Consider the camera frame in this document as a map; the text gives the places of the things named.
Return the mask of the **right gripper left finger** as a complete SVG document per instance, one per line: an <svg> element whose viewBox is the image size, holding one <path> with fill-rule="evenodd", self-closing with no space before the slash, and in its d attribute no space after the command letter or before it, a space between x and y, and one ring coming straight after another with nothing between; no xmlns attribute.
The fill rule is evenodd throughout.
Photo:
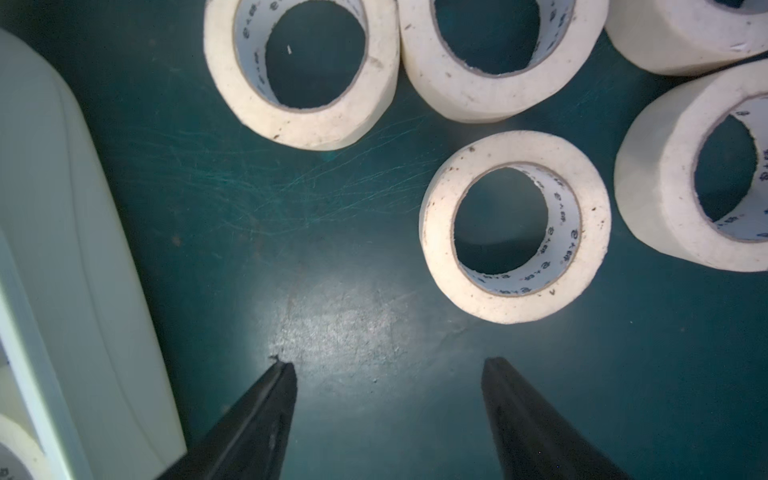
<svg viewBox="0 0 768 480"><path fill-rule="evenodd" d="M280 360L162 479L278 479L297 399L294 365Z"/></svg>

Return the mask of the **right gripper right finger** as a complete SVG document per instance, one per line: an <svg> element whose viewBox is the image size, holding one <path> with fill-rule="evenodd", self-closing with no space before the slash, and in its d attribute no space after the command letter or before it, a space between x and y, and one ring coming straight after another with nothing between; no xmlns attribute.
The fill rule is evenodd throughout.
<svg viewBox="0 0 768 480"><path fill-rule="evenodd" d="M485 360L481 390L505 479L627 479L503 357Z"/></svg>

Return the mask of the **white plastic storage box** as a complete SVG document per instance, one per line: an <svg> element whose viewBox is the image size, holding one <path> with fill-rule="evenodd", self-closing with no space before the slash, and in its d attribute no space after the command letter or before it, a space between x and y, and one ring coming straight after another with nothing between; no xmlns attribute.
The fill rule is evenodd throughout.
<svg viewBox="0 0 768 480"><path fill-rule="evenodd" d="M186 450L134 261L80 106L1 35L1 416L53 479L154 479Z"/></svg>

